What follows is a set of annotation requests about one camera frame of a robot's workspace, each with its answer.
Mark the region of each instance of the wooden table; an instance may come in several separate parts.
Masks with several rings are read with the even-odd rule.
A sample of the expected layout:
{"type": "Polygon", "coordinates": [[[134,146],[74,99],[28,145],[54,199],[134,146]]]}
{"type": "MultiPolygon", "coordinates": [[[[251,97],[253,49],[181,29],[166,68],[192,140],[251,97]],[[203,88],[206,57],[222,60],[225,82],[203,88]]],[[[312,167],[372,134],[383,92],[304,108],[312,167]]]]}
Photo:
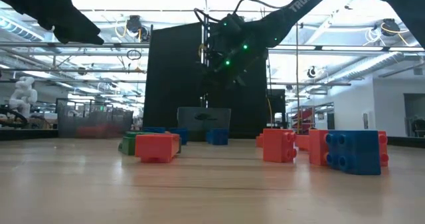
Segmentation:
{"type": "Polygon", "coordinates": [[[423,223],[425,151],[389,147],[381,176],[261,160],[254,140],[141,164],[119,140],[0,143],[0,223],[423,223]]]}

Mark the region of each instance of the blue building block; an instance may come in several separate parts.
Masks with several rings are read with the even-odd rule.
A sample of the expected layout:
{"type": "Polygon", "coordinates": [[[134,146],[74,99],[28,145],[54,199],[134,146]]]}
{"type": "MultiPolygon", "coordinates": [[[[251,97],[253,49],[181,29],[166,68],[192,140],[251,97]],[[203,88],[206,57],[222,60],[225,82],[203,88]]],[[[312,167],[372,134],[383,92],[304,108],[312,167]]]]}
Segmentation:
{"type": "Polygon", "coordinates": [[[165,128],[156,128],[156,127],[143,127],[142,131],[144,132],[153,132],[157,134],[164,134],[165,128]]]}
{"type": "Polygon", "coordinates": [[[328,165],[345,173],[380,175],[378,137],[377,131],[329,131],[328,165]]]}
{"type": "Polygon", "coordinates": [[[189,132],[187,128],[170,128],[169,130],[172,134],[178,134],[181,138],[181,145],[186,145],[187,140],[189,139],[189,132]]]}
{"type": "Polygon", "coordinates": [[[207,132],[207,142],[212,145],[228,145],[228,130],[215,128],[207,132]]]}
{"type": "Polygon", "coordinates": [[[211,131],[207,131],[207,136],[205,139],[207,140],[207,143],[211,144],[211,131]]]}

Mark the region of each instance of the metal rail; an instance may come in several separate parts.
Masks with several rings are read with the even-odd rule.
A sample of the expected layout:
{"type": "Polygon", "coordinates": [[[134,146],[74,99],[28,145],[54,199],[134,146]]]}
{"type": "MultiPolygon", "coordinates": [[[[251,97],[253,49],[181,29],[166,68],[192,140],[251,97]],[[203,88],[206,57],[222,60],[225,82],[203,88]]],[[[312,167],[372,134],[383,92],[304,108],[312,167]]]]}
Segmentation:
{"type": "MultiPolygon", "coordinates": [[[[9,80],[0,80],[0,83],[16,82],[19,81],[17,78],[11,78],[9,80]]],[[[81,82],[81,83],[99,83],[99,82],[122,82],[128,84],[145,84],[146,80],[73,80],[73,79],[59,79],[59,78],[36,78],[35,82],[81,82]]],[[[296,85],[295,82],[272,82],[273,85],[296,85]]],[[[351,86],[349,83],[313,83],[313,82],[301,82],[299,85],[320,85],[320,86],[351,86]]]]}
{"type": "Polygon", "coordinates": [[[78,69],[39,69],[39,68],[0,68],[2,72],[112,72],[112,73],[143,73],[145,71],[142,70],[101,70],[101,69],[86,69],[86,70],[78,70],[78,69]]]}
{"type": "Polygon", "coordinates": [[[47,43],[47,42],[0,42],[0,47],[32,47],[32,48],[149,48],[149,43],[104,43],[102,45],[82,44],[82,43],[47,43]]]}

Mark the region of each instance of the toy building block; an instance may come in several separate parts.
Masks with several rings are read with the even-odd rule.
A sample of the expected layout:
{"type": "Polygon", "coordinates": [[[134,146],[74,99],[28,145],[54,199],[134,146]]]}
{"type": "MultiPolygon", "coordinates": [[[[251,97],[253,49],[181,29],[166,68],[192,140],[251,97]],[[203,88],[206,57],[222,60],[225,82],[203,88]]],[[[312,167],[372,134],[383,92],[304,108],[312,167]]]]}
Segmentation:
{"type": "Polygon", "coordinates": [[[189,131],[187,128],[170,128],[172,134],[178,134],[181,138],[181,145],[186,145],[189,139],[189,131]]]}
{"type": "Polygon", "coordinates": [[[129,156],[134,156],[135,154],[135,138],[122,138],[122,148],[121,153],[129,156]]]}
{"type": "Polygon", "coordinates": [[[388,156],[388,150],[387,150],[388,138],[386,136],[385,131],[378,131],[378,135],[379,135],[379,158],[381,161],[381,167],[388,167],[388,161],[390,159],[388,156]]]}
{"type": "Polygon", "coordinates": [[[211,131],[207,131],[205,135],[206,135],[205,140],[207,141],[208,144],[211,144],[211,131]]]}
{"type": "Polygon", "coordinates": [[[143,127],[142,130],[144,132],[153,132],[157,134],[164,134],[165,128],[157,128],[157,127],[143,127]]]}
{"type": "Polygon", "coordinates": [[[264,135],[263,134],[260,134],[256,138],[256,147],[257,148],[262,148],[263,147],[263,143],[264,143],[264,135]]]}
{"type": "Polygon", "coordinates": [[[326,135],[328,165],[345,173],[380,175],[377,131],[329,131],[326,135]]]}
{"type": "Polygon", "coordinates": [[[263,160],[266,162],[293,162],[297,156],[294,148],[296,135],[292,130],[266,128],[263,131],[263,160]]]}
{"type": "Polygon", "coordinates": [[[297,135],[297,138],[295,140],[295,145],[301,151],[308,151],[310,147],[309,135],[297,135]]]}
{"type": "Polygon", "coordinates": [[[228,130],[214,128],[207,132],[207,142],[212,145],[228,145],[228,130]]]}
{"type": "Polygon", "coordinates": [[[326,144],[326,135],[328,133],[328,130],[309,131],[309,160],[311,164],[327,166],[326,156],[329,148],[326,144]]]}
{"type": "Polygon", "coordinates": [[[146,135],[152,134],[148,132],[126,132],[125,136],[122,138],[120,145],[118,146],[118,151],[125,155],[134,156],[135,155],[135,137],[137,135],[146,135]]]}
{"type": "Polygon", "coordinates": [[[179,151],[178,134],[138,135],[135,138],[136,156],[141,162],[169,163],[179,151]]]}
{"type": "Polygon", "coordinates": [[[179,151],[177,152],[177,154],[181,154],[181,145],[182,145],[181,138],[179,138],[179,151]]]}

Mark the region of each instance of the gray box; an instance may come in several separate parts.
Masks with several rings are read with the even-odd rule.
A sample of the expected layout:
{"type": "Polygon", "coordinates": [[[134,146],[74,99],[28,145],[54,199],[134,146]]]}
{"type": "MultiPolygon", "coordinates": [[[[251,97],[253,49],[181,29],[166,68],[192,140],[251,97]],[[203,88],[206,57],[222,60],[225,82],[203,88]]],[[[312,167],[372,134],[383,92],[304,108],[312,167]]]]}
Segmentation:
{"type": "Polygon", "coordinates": [[[179,128],[189,131],[189,141],[205,141],[206,132],[213,128],[229,129],[230,108],[179,107],[177,121],[179,128]]]}

